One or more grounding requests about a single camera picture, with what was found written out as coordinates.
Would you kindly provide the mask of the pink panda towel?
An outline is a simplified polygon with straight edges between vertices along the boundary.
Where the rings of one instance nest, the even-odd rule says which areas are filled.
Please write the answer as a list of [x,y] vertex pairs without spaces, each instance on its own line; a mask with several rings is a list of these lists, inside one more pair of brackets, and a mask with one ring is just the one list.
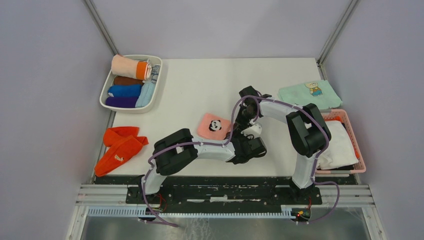
[[205,113],[197,128],[197,135],[209,140],[224,140],[230,131],[231,122],[227,119]]

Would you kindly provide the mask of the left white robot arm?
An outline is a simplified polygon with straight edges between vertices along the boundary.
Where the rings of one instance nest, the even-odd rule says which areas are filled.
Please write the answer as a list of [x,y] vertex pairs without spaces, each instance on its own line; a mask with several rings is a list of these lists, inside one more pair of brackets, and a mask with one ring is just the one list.
[[224,140],[211,140],[194,136],[188,128],[182,128],[154,144],[152,157],[148,159],[149,170],[140,180],[138,197],[147,204],[154,202],[165,179],[197,159],[237,165],[266,153],[260,137],[234,137],[230,132]]

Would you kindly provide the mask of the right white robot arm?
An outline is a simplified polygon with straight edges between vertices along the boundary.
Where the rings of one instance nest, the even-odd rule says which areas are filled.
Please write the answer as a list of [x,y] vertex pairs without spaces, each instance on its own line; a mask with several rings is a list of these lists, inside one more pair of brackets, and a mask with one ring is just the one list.
[[243,88],[239,95],[242,100],[234,119],[234,137],[258,138],[262,126],[257,120],[261,117],[287,125],[291,144],[297,152],[291,178],[293,187],[289,189],[288,196],[293,203],[302,204],[309,198],[307,188],[314,183],[318,156],[328,148],[332,137],[320,110],[313,103],[298,106],[277,100],[269,94],[261,95],[252,86]]

